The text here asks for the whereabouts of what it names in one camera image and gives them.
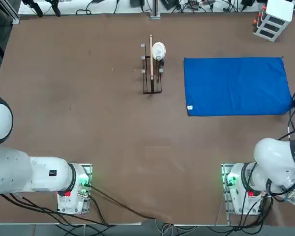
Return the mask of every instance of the brown table surface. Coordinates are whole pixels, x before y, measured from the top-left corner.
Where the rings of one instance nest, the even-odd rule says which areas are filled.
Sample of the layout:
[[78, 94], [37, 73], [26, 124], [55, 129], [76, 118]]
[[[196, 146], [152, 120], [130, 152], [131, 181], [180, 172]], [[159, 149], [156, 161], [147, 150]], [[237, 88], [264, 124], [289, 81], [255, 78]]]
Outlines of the brown table surface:
[[[22, 20], [13, 27], [0, 73], [0, 96], [15, 122], [4, 145], [32, 156], [93, 163], [93, 184], [141, 213], [175, 224], [215, 224], [221, 163], [252, 161], [255, 143], [285, 134], [288, 117], [189, 117], [183, 59], [283, 56], [294, 92], [295, 18], [272, 43], [253, 35], [254, 17], [169, 14], [151, 20], [145, 14], [103, 14]], [[166, 45], [163, 92], [142, 95], [140, 44], [148, 44], [150, 33]], [[57, 206], [54, 193], [27, 195], [37, 204]], [[111, 223], [142, 221], [97, 199]], [[98, 220], [95, 208], [85, 216]], [[0, 197], [0, 223], [51, 222]], [[224, 203], [218, 224], [227, 224]], [[275, 203], [269, 224], [295, 226], [295, 207]]]

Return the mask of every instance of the red object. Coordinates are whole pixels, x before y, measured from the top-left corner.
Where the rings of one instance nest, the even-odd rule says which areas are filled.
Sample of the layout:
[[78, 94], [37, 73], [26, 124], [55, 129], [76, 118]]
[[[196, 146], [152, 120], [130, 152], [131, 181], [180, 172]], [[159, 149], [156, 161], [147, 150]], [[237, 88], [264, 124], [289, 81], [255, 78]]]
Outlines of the red object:
[[248, 193], [248, 196], [249, 196], [249, 197], [254, 196], [254, 192], [252, 192], [252, 191], [248, 191], [247, 193]]

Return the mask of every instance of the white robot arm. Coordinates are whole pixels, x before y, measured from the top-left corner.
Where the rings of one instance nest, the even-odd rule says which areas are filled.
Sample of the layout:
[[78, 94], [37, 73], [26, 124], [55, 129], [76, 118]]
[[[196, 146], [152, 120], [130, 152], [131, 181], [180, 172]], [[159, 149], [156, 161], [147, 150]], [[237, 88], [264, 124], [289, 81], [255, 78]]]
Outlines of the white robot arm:
[[255, 202], [258, 204], [250, 214], [258, 214], [260, 200], [265, 193], [279, 194], [285, 201], [295, 205], [295, 141], [263, 139], [255, 146], [254, 159], [256, 163], [236, 163], [228, 174], [235, 214], [241, 214], [242, 211], [247, 214]]
[[[0, 98], [0, 144], [10, 135], [13, 115]], [[29, 157], [26, 153], [0, 146], [0, 194], [57, 192], [58, 210], [67, 214], [89, 210], [90, 173], [81, 164], [68, 164], [57, 157]]]

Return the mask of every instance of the wooden stick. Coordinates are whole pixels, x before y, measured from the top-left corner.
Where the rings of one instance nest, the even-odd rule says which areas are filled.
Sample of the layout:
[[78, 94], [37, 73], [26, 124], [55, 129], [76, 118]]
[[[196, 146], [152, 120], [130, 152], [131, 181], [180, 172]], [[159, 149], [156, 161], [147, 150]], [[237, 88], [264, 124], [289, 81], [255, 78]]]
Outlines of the wooden stick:
[[150, 59], [150, 67], [151, 67], [151, 80], [154, 80], [153, 76], [153, 36], [152, 34], [149, 35], [149, 59]]

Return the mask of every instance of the blue towel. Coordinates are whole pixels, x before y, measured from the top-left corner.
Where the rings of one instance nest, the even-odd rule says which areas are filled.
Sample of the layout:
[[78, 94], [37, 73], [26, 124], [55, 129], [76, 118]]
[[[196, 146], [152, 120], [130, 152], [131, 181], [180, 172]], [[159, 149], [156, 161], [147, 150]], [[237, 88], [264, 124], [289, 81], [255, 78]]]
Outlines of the blue towel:
[[291, 94], [282, 58], [184, 60], [190, 116], [281, 115]]

